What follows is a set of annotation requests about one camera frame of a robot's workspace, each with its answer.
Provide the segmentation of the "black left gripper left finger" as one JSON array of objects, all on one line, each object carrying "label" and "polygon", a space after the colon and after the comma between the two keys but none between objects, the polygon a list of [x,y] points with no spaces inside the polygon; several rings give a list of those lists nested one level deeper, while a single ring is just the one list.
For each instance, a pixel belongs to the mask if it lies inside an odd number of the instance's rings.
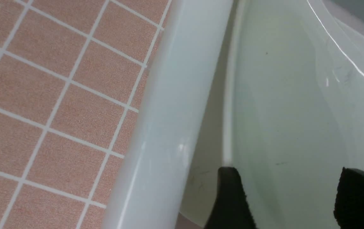
[{"label": "black left gripper left finger", "polygon": [[217,171],[217,195],[205,229],[256,229],[239,172],[233,167]]}]

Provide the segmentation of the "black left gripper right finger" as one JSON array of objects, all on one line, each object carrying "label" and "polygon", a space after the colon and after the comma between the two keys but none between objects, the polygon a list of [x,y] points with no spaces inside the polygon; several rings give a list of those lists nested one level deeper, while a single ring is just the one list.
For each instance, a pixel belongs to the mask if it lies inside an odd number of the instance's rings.
[{"label": "black left gripper right finger", "polygon": [[364,229],[364,171],[342,169],[334,217],[341,229]]}]

